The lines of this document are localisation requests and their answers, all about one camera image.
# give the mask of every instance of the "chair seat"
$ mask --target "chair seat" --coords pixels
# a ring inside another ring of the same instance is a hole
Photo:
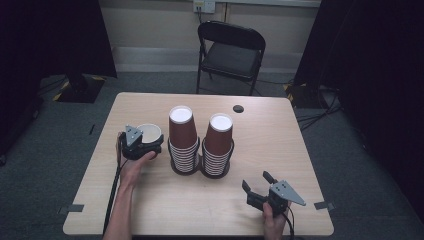
[[[202,70],[250,81],[255,76],[259,58],[257,50],[213,43],[202,62]]]

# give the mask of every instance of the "human hand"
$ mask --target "human hand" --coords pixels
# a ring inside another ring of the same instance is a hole
[[[264,202],[263,209],[264,212],[262,213],[262,216],[264,218],[265,240],[281,240],[286,220],[281,214],[274,217],[272,215],[272,207],[268,204],[268,202]]]
[[[150,151],[138,160],[127,160],[121,153],[120,187],[131,187],[134,189],[140,176],[141,169],[149,160],[155,158],[156,155],[156,152]]]

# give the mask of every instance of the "baseboard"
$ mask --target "baseboard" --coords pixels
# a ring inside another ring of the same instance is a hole
[[[113,47],[118,72],[197,71],[199,50]],[[265,53],[261,72],[296,73],[301,53]]]

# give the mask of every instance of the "black curtain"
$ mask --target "black curtain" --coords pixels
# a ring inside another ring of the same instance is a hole
[[[2,0],[0,36],[1,153],[43,77],[68,71],[116,77],[97,0]]]
[[[296,76],[340,89],[340,102],[370,153],[424,221],[424,5],[340,2],[322,1],[332,11],[320,8]]]

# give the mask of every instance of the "chair backrest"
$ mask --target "chair backrest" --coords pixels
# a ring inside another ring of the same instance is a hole
[[[197,29],[200,42],[203,39],[253,50],[265,50],[265,39],[251,29],[219,21],[201,23]]]

